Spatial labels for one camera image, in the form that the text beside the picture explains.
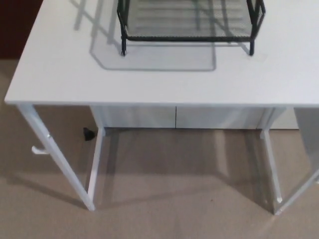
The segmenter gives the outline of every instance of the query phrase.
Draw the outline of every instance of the leg foot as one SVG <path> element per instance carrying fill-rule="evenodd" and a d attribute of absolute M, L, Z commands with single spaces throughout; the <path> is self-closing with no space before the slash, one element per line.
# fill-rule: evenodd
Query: leg foot
<path fill-rule="evenodd" d="M 249 50 L 249 55 L 253 56 L 255 53 L 255 41 L 250 42 L 250 50 Z"/>
<path fill-rule="evenodd" d="M 126 56 L 126 38 L 122 36 L 122 51 L 121 51 L 122 56 Z"/>
<path fill-rule="evenodd" d="M 91 141 L 95 138 L 95 133 L 88 128 L 83 128 L 84 140 Z"/>

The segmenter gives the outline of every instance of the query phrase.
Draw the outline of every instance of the metal frame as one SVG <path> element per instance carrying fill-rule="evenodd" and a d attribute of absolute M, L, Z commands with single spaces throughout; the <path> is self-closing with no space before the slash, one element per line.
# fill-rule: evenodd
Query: metal frame
<path fill-rule="evenodd" d="M 61 152 L 60 148 L 58 147 L 58 145 L 52 138 L 51 134 L 49 133 L 48 129 L 42 122 L 40 116 L 36 112 L 33 105 L 23 104 L 23 105 L 17 105 L 17 107 L 44 146 L 43 150 L 39 150 L 35 147 L 32 147 L 32 152 L 35 154 L 50 154 L 54 162 L 58 165 L 58 167 L 61 169 L 65 177 L 68 179 L 71 186 L 79 195 L 79 197 L 81 198 L 85 206 L 90 211 L 94 211 L 95 206 L 93 203 L 93 199 L 94 199 L 95 184 L 96 184 L 96 178 L 98 173 L 98 166 L 100 161 L 103 136 L 105 135 L 104 122 L 103 122 L 104 119 L 102 118 L 102 115 L 101 115 L 101 112 L 102 112 L 101 108 L 94 107 L 94 106 L 91 107 L 93 117 L 95 119 L 96 125 L 98 126 L 98 134 L 96 138 L 89 188 L 88 188 L 88 192 L 86 192 L 83 185 L 79 181 L 78 177 L 72 170 L 70 164 L 68 163 L 63 153 Z"/>
<path fill-rule="evenodd" d="M 94 211 L 95 206 L 93 203 L 95 184 L 98 175 L 98 166 L 100 161 L 101 149 L 103 137 L 105 136 L 106 121 L 103 115 L 103 106 L 91 106 L 92 115 L 98 127 L 98 134 L 96 138 L 94 158 L 92 163 L 90 182 L 88 191 L 84 189 L 83 185 L 77 178 L 76 174 L 70 167 L 63 153 L 59 149 L 58 145 L 50 135 L 46 126 L 42 122 L 40 116 L 37 114 L 33 105 L 31 104 L 21 104 L 17 105 L 18 109 L 29 123 L 30 127 L 33 129 L 34 133 L 42 142 L 44 149 L 37 149 L 32 147 L 32 152 L 35 154 L 50 154 L 54 162 L 61 169 L 63 174 L 68 179 L 69 183 L 72 185 L 74 190 L 77 192 L 85 206 L 90 210 Z M 314 170 L 314 172 L 308 176 L 297 188 L 296 190 L 283 200 L 280 190 L 280 184 L 278 179 L 277 168 L 275 164 L 275 158 L 272 150 L 271 139 L 269 136 L 269 129 L 271 128 L 273 122 L 282 114 L 285 108 L 269 108 L 264 111 L 259 128 L 262 129 L 261 138 L 265 142 L 265 148 L 267 152 L 267 157 L 271 170 L 271 179 L 274 187 L 274 196 L 278 203 L 278 208 L 274 211 L 275 215 L 279 215 L 284 209 L 286 209 L 291 203 L 293 203 L 298 196 L 300 196 L 313 182 L 319 178 L 319 169 Z"/>
<path fill-rule="evenodd" d="M 130 0 L 126 0 L 124 6 L 124 0 L 118 1 L 117 15 L 121 25 L 121 39 L 122 49 L 121 54 L 123 56 L 127 53 L 126 40 L 130 41 L 157 41 L 157 42 L 249 42 L 250 50 L 249 55 L 253 56 L 255 53 L 255 39 L 258 35 L 261 24 L 264 20 L 266 9 L 263 0 L 256 0 L 255 9 L 252 4 L 252 0 L 247 0 L 247 6 L 249 11 L 250 20 L 252 23 L 252 32 L 250 36 L 227 36 L 227 37 L 172 37 L 172 36 L 129 36 L 126 31 L 128 25 L 128 14 L 130 8 Z"/>

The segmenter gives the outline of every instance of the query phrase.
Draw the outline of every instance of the white desk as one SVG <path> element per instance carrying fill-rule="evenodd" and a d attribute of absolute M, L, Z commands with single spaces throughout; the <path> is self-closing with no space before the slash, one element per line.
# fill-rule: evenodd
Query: white desk
<path fill-rule="evenodd" d="M 268 134 L 285 107 L 307 108 L 297 110 L 302 132 L 311 132 L 307 129 L 317 124 L 303 115 L 319 112 L 319 1 L 266 0 L 265 5 L 253 57 L 237 44 L 136 42 L 128 44 L 122 57 L 116 1 L 44 0 L 5 101 L 18 106 L 89 210 L 95 209 L 106 126 L 103 106 L 263 107 L 262 136 L 278 214 L 319 176 L 315 168 L 302 187 L 282 201 Z M 33 105 L 91 107 L 99 131 L 88 193 Z M 319 138 L 309 133 L 303 137 L 305 142 Z"/>

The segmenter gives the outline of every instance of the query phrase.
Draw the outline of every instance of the beige carpet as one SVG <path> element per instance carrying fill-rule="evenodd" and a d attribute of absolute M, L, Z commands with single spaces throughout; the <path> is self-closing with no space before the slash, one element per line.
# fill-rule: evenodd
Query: beige carpet
<path fill-rule="evenodd" d="M 16 62 L 0 62 L 5 96 Z M 86 184 L 94 142 L 88 108 L 42 107 L 40 115 Z M 271 137 L 284 195 L 309 171 L 298 131 Z M 0 109 L 0 239 L 316 239 L 319 186 L 273 216 L 257 131 L 112 129 L 103 143 L 91 213 L 19 112 Z"/>

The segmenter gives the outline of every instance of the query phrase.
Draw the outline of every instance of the white hook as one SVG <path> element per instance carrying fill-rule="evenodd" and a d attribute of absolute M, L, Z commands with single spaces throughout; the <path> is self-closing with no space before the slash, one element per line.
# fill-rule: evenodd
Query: white hook
<path fill-rule="evenodd" d="M 49 154 L 45 149 L 38 149 L 35 146 L 32 146 L 31 151 L 34 154 Z"/>

